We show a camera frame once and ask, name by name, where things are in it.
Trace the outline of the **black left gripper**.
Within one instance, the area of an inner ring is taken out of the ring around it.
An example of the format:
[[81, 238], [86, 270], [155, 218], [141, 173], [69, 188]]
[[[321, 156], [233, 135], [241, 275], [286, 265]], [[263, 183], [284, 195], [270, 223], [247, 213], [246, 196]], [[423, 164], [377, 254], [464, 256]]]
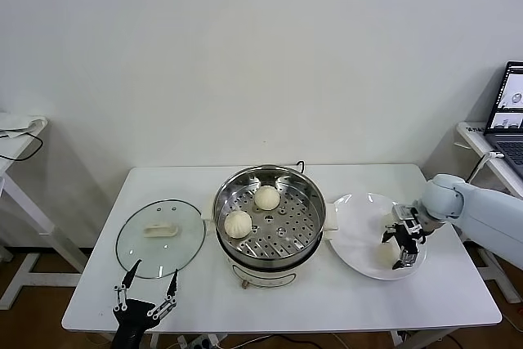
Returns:
[[157, 319], [163, 319], [176, 306], [178, 270], [175, 270], [163, 302], [155, 306], [142, 300], [127, 300], [127, 291], [132, 285], [136, 272], [142, 260], [138, 259], [125, 274], [120, 284], [114, 286], [116, 306], [114, 316], [118, 321], [118, 329], [112, 341], [112, 349], [139, 349], [145, 331], [158, 325]]

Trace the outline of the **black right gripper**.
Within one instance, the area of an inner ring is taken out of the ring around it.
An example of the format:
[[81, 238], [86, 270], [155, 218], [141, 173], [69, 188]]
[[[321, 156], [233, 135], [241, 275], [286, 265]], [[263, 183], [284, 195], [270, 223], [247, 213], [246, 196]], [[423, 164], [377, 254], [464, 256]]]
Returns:
[[401, 247], [398, 260], [392, 269], [409, 268], [414, 265], [418, 257], [418, 245], [426, 241], [426, 233], [417, 221], [400, 221], [387, 225], [382, 235], [382, 243], [394, 238]]

